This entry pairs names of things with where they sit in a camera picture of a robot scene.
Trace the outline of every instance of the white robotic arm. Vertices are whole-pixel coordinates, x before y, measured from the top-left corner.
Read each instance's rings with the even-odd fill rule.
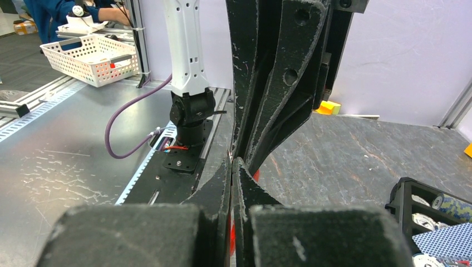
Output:
[[[199,0],[163,0],[172,57],[172,92],[180,97],[209,87],[203,66]]]

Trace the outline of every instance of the screw hole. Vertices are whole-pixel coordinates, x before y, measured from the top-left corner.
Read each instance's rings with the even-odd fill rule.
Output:
[[[352,0],[340,0],[340,6],[342,8],[350,8],[352,5]]]
[[[295,22],[300,26],[305,26],[309,21],[309,13],[305,9],[299,9],[295,13]]]
[[[298,79],[298,74],[295,70],[287,70],[283,75],[283,81],[286,85],[292,85]]]

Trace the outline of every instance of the yellow object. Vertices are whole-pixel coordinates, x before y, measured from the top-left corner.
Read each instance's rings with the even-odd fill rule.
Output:
[[[337,115],[341,109],[341,104],[334,103],[331,101],[321,101],[321,105],[316,112],[324,115]]]
[[[464,153],[466,153],[469,157],[472,157],[472,144],[470,144],[465,150]]]
[[[30,33],[37,33],[38,28],[32,21],[25,21],[23,23],[13,25],[13,29],[18,35],[25,35]]]

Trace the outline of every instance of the white device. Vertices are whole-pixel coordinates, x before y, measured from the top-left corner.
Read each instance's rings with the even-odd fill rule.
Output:
[[[200,1],[163,1],[172,58],[172,92],[178,96],[203,93],[210,84],[201,51]]]
[[[57,30],[60,32],[72,32],[79,34],[90,34],[96,32],[100,29],[105,28],[105,25],[108,23],[94,23],[94,20],[91,15],[83,17],[85,12],[81,6],[74,6],[72,8],[72,13],[76,17],[67,15],[67,24],[57,27]]]

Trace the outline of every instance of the white wall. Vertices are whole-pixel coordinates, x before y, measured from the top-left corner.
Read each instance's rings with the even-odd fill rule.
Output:
[[[341,113],[437,125],[472,73],[471,0],[370,0],[330,100]]]
[[[171,63],[160,1],[142,7],[153,79],[163,80]],[[208,80],[232,88],[225,0],[200,0],[200,11]],[[331,100],[341,113],[438,124],[472,73],[470,11],[471,0],[370,0],[352,21]]]
[[[467,114],[462,118],[457,130],[467,139],[469,142],[472,142],[472,108],[467,112]]]
[[[165,80],[172,71],[162,1],[174,0],[141,0],[153,80]],[[225,0],[200,0],[199,10],[206,77],[213,87],[233,88],[233,64]]]

